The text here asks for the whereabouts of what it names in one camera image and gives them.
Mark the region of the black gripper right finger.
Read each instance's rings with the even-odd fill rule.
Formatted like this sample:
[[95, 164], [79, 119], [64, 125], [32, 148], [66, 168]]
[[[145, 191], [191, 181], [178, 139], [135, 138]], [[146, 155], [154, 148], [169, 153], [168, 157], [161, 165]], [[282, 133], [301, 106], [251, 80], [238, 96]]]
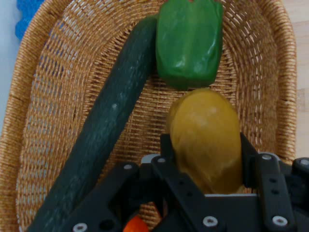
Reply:
[[291, 165], [273, 154], [259, 153], [244, 134], [240, 135], [243, 183], [257, 190], [263, 231], [309, 230], [309, 159]]

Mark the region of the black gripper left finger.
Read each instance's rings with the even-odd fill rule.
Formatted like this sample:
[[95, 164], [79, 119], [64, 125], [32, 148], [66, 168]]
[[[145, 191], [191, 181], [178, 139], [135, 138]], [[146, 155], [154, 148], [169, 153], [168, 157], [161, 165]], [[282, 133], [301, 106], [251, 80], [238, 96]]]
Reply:
[[190, 177], [177, 169], [168, 135], [149, 163], [116, 164], [61, 226], [63, 232], [122, 232], [140, 206], [153, 203], [156, 232], [222, 232], [225, 222]]

